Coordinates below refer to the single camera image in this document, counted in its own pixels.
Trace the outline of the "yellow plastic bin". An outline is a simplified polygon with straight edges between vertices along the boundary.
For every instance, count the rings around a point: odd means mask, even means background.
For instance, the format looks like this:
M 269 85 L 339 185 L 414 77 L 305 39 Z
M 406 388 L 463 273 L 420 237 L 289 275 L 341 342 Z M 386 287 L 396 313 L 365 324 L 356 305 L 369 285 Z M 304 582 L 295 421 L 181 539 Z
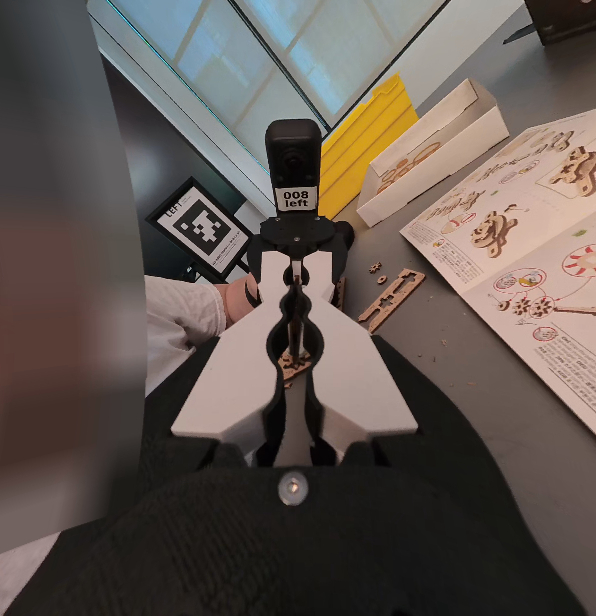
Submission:
M 398 73 L 376 87 L 323 143 L 319 214 L 338 215 L 359 195 L 371 161 L 417 121 Z

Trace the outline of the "pile of rubber bands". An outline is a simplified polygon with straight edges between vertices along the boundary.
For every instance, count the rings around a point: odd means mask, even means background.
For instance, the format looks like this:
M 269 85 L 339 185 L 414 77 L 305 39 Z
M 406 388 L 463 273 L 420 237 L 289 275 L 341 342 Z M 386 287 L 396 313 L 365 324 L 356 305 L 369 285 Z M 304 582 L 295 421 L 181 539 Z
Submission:
M 428 145 L 417 148 L 408 155 L 408 157 L 402 159 L 392 169 L 389 169 L 383 174 L 380 179 L 380 184 L 376 194 L 382 193 L 384 190 L 393 185 L 395 181 L 399 180 L 402 176 L 409 173 L 417 165 L 421 164 L 424 160 L 429 158 L 434 152 L 439 150 L 442 146 L 440 141 L 429 143 Z

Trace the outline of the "large window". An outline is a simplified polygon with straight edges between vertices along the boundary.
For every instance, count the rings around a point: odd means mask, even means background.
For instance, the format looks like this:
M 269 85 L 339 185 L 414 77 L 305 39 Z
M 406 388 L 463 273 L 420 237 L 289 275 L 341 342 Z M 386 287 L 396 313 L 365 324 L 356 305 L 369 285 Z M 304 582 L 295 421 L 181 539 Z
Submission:
M 236 133 L 279 79 L 329 133 L 449 1 L 88 1 Z

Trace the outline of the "large black screen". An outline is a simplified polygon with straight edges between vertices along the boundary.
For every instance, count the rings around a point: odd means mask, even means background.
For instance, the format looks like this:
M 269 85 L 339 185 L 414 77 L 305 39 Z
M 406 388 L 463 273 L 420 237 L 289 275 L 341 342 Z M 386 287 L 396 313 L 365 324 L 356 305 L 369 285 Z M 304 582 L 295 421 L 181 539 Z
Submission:
M 233 214 L 246 198 L 111 63 L 101 59 L 130 171 L 144 273 L 182 280 L 192 258 L 152 227 L 148 215 L 190 177 Z

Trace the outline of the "laser-cut plywood parts sheet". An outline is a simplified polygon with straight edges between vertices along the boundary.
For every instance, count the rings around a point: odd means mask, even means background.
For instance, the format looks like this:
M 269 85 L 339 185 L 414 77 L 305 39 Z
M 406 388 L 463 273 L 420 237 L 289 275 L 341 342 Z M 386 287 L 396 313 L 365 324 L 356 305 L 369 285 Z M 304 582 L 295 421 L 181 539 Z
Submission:
M 347 287 L 347 278 L 343 276 L 335 286 L 333 293 L 332 304 L 338 308 L 341 312 L 344 310 L 345 295 Z M 286 350 L 278 359 L 278 364 L 281 368 L 284 389 L 291 389 L 293 387 L 294 379 L 304 373 L 306 369 L 311 365 L 311 358 L 307 351 L 302 351 L 297 360 L 294 360 L 289 351 Z

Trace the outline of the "slotted wooden lever part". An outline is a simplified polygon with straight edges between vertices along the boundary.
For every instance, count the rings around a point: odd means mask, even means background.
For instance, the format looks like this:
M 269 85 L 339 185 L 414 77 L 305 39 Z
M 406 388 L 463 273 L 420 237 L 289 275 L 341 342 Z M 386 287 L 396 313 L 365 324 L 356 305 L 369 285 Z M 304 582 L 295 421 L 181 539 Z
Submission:
M 401 306 L 403 302 L 425 281 L 424 273 L 404 268 L 396 278 L 358 317 L 357 322 L 367 324 L 373 334 Z

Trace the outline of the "person's left hand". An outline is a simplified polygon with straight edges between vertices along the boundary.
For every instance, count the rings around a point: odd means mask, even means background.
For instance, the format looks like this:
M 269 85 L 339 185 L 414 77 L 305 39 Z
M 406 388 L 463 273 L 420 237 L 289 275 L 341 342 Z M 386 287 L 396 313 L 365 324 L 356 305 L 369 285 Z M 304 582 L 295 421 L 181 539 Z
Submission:
M 225 329 L 243 319 L 261 303 L 256 279 L 252 273 L 227 284 L 213 286 L 220 294 L 226 319 Z

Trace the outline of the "white cardboard box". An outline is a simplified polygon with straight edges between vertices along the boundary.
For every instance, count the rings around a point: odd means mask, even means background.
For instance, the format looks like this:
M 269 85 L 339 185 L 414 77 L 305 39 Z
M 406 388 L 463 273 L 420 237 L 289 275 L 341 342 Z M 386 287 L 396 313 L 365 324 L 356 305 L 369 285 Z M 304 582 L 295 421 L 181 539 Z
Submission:
M 374 158 L 367 169 L 357 214 L 373 227 L 509 136 L 494 96 L 466 79 Z M 429 158 L 379 195 L 380 179 L 417 148 L 440 141 Z

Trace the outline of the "black kit box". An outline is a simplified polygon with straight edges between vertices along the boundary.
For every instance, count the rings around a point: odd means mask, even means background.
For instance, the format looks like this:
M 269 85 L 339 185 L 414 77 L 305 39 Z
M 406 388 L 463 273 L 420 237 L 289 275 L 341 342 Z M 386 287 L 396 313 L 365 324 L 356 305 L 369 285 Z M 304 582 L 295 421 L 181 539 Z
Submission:
M 596 1 L 525 1 L 543 46 L 596 30 Z

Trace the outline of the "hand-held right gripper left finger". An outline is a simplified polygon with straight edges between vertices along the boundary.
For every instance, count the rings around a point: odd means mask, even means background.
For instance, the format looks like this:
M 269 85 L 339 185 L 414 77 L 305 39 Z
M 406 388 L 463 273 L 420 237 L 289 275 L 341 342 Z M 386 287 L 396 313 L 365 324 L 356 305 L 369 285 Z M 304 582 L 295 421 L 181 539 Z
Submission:
M 299 465 L 299 381 L 284 388 L 287 349 L 281 311 L 287 285 L 260 285 L 263 303 L 219 338 L 171 426 L 174 436 L 272 449 L 274 466 Z

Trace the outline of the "framed marker sign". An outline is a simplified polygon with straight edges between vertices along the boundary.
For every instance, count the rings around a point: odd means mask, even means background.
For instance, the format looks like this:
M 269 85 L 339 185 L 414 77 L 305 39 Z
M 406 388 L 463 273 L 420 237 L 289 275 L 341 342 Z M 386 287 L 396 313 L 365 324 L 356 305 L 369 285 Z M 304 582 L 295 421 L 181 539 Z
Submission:
M 195 269 L 213 284 L 249 273 L 246 253 L 252 233 L 194 177 L 187 179 L 146 221 L 185 252 Z

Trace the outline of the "paper instruction sheet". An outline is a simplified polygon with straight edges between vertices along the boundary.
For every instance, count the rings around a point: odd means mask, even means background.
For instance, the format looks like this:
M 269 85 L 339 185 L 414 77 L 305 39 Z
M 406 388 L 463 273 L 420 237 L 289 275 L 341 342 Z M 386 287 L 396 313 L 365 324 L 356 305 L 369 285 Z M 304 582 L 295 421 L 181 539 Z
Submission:
M 528 128 L 400 234 L 596 436 L 596 109 Z

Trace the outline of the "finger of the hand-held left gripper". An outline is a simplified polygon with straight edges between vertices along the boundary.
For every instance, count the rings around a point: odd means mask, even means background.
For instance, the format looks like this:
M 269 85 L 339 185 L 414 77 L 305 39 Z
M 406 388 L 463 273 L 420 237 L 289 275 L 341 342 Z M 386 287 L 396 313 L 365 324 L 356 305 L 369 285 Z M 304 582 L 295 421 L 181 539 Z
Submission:
M 279 251 L 262 253 L 261 280 L 259 294 L 263 304 L 279 304 L 286 296 L 288 284 L 284 282 L 286 270 L 291 270 L 289 256 Z
M 309 298 L 311 305 L 329 304 L 335 289 L 333 253 L 313 252 L 303 258 L 302 265 L 309 276 L 309 282 L 303 285 L 303 293 Z

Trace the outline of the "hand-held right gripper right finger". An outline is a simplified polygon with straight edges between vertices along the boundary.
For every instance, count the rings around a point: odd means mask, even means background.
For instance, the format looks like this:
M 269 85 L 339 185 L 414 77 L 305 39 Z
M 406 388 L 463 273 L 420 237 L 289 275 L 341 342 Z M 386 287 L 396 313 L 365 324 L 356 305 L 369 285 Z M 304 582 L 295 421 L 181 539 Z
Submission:
M 305 285 L 297 300 L 311 361 L 305 422 L 313 466 L 334 466 L 354 443 L 419 428 L 372 336 L 328 302 L 332 288 Z

